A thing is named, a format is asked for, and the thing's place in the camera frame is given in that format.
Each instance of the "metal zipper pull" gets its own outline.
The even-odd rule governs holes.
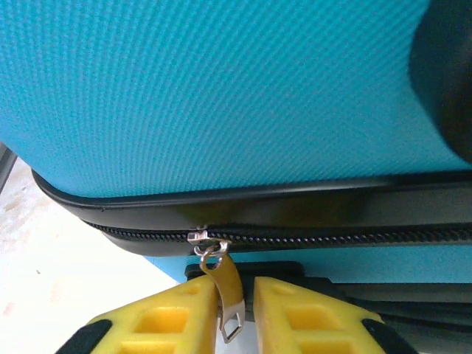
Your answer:
[[[200,269],[212,278],[218,288],[221,299],[220,331],[224,342],[229,343],[243,329],[246,314],[243,285],[236,265],[227,253],[229,241],[209,238],[206,230],[191,232],[187,239],[195,246],[195,254],[201,257]],[[212,257],[217,258],[217,262],[208,264]],[[227,335],[224,326],[235,315],[237,327]]]

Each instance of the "white floor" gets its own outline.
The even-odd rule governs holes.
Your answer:
[[[46,197],[16,162],[0,194],[1,354],[55,353],[95,316],[174,285]],[[257,353],[252,323],[229,346],[217,339],[217,353]]]

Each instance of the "metal ring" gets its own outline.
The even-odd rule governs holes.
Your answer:
[[[210,257],[222,257],[228,252],[229,242],[220,241],[220,248],[217,251],[215,251],[215,248],[216,246],[210,246],[203,251],[200,246],[195,246],[193,251],[199,257],[203,257],[205,254],[208,254],[208,251],[210,252]]]
[[[200,269],[204,271],[206,274],[208,274],[211,271],[216,270],[220,266],[221,261],[223,260],[222,257],[219,257],[218,261],[215,264],[211,265],[211,268],[208,267],[207,260],[213,257],[212,254],[215,253],[215,249],[216,249],[216,246],[210,246],[208,249],[206,249],[206,251],[200,258]]]

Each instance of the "black plastic frame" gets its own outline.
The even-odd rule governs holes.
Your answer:
[[[472,172],[321,181],[129,198],[83,198],[38,186],[80,219],[133,230],[202,226],[370,228],[472,223]]]

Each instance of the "zipper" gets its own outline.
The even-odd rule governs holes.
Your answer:
[[[153,240],[156,242],[189,242],[185,231],[148,231],[126,230],[88,225],[123,240]],[[364,231],[275,229],[275,228],[207,228],[203,244],[227,241],[237,249],[239,246],[253,246],[269,249],[309,249],[325,246],[368,246],[383,244],[421,244],[421,243],[466,243],[472,241],[472,225],[455,226],[399,226],[369,228]]]

